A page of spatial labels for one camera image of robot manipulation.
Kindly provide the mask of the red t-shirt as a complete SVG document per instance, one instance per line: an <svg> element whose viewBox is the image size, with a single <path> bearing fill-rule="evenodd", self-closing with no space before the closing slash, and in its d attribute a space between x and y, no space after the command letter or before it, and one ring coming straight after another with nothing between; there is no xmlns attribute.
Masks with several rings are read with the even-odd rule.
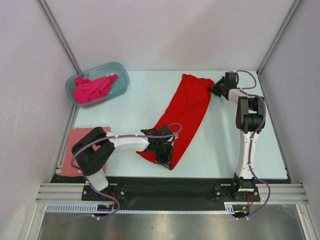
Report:
<svg viewBox="0 0 320 240"><path fill-rule="evenodd" d="M172 123L182 125L174 141L171 163L168 165L170 170L178 164L202 123L211 100L210 87L213 85L214 82L209 78L184 73L168 107L155 124L157 130Z"/></svg>

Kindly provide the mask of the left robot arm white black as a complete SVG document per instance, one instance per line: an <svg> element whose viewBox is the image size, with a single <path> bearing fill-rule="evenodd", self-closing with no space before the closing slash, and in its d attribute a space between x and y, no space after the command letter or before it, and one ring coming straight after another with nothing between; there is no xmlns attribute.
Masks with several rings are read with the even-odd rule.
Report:
<svg viewBox="0 0 320 240"><path fill-rule="evenodd" d="M150 152L155 154L157 164L169 169L172 166L174 142L178 134L166 125L160 129L142 129L137 134L122 135L95 127L71 148L70 165L80 171L91 184L93 194L98 199L105 200L110 196L111 188L103 167L113 154Z"/></svg>

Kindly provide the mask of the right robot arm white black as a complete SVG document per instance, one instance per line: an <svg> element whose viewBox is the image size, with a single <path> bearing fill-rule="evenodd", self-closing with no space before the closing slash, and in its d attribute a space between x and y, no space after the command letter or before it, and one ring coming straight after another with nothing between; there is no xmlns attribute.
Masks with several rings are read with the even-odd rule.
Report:
<svg viewBox="0 0 320 240"><path fill-rule="evenodd" d="M231 196L242 201L254 190L254 162L259 135L266 123L266 103L262 96L248 93L252 87L238 87L239 71L227 71L210 91L213 95L224 97L237 105L235 125L240 135L240 151L233 177Z"/></svg>

